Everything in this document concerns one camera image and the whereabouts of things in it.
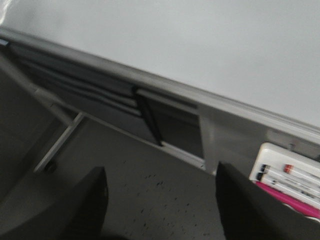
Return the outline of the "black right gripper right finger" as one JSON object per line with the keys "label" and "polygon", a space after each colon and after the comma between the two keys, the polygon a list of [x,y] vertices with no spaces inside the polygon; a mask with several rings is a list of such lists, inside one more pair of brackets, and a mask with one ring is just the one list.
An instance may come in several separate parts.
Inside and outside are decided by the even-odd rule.
{"label": "black right gripper right finger", "polygon": [[318,240],[320,224],[283,205],[229,163],[220,162],[215,196],[228,240]]}

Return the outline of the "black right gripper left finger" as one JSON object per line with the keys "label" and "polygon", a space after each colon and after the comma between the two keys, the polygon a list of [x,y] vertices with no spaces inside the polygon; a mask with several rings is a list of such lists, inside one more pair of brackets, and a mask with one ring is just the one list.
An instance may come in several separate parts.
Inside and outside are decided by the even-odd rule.
{"label": "black right gripper left finger", "polygon": [[65,196],[1,234],[2,240],[98,240],[108,207],[104,167],[93,168]]}

